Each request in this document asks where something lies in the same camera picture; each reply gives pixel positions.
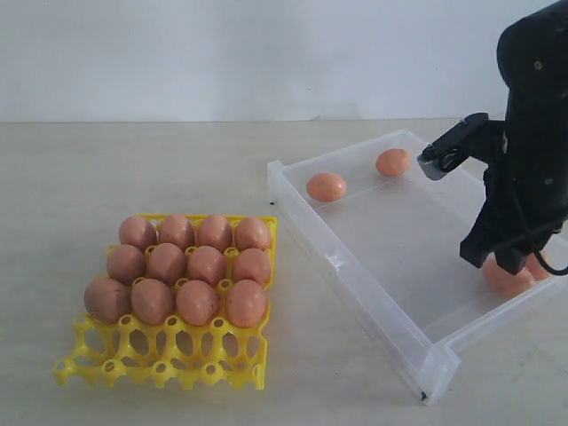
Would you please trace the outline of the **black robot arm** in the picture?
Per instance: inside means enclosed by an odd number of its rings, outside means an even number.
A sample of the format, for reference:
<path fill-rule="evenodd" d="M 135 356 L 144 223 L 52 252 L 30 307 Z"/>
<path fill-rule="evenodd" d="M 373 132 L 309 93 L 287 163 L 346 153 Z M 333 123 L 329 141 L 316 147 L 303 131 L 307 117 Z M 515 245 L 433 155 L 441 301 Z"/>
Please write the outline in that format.
<path fill-rule="evenodd" d="M 567 3 L 507 27 L 496 54 L 508 104 L 483 175 L 485 202 L 460 255 L 479 268 L 494 253 L 516 274 L 567 218 Z"/>

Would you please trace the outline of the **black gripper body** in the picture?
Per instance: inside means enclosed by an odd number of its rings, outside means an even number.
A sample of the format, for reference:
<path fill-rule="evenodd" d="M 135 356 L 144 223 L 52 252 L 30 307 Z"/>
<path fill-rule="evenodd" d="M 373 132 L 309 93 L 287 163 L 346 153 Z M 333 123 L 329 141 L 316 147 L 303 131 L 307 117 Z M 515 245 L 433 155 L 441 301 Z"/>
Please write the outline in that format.
<path fill-rule="evenodd" d="M 500 233 L 496 249 L 516 247 L 532 253 L 544 249 L 567 220 L 567 206 L 550 206 L 538 193 L 526 195 L 520 183 L 488 167 L 483 174 L 485 201 L 473 226 L 494 227 Z"/>

